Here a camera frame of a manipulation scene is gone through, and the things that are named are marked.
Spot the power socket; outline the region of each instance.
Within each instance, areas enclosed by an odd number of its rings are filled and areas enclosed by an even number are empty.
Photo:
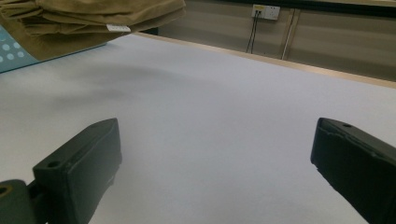
[[[264,10],[265,6],[263,5],[253,5],[253,9],[251,10],[251,17],[256,17],[256,11],[259,11],[259,18],[264,19]]]
[[[265,7],[263,16],[267,20],[276,21],[277,17],[279,16],[279,11],[280,11],[280,7],[267,6],[267,7]]]

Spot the white tabletop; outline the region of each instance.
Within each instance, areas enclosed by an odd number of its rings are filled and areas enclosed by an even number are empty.
[[[396,146],[396,90],[129,35],[0,75],[0,180],[118,118],[91,223],[365,223],[310,163],[318,118]]]

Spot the folded cloth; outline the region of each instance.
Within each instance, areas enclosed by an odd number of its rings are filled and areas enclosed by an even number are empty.
[[[0,13],[7,20],[39,15],[52,20],[55,13],[62,23],[134,25],[185,6],[184,0],[0,0]]]
[[[8,21],[0,16],[0,24],[11,36],[34,58],[45,61],[104,44],[107,41],[129,33],[74,34],[74,35],[40,35],[29,36],[20,22]]]
[[[167,13],[158,18],[142,21],[135,25],[128,26],[131,32],[147,30],[153,27],[158,27],[166,22],[184,15],[184,8],[177,11]],[[24,30],[28,35],[48,35],[48,34],[88,34],[88,33],[111,33],[106,25],[100,23],[94,24],[75,24],[75,23],[60,23],[56,21],[46,20],[41,17],[29,17],[21,19]]]

